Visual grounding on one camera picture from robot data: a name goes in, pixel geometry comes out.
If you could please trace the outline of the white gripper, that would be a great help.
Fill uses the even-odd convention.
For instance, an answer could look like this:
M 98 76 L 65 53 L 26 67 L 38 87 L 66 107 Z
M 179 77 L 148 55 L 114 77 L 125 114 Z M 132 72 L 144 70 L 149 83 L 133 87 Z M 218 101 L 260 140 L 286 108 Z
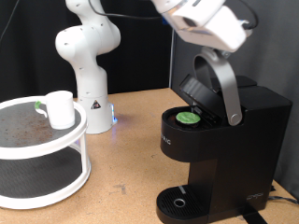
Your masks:
M 241 21 L 226 6 L 221 7 L 203 27 L 179 30 L 178 35 L 185 42 L 217 49 L 225 59 L 247 39 Z

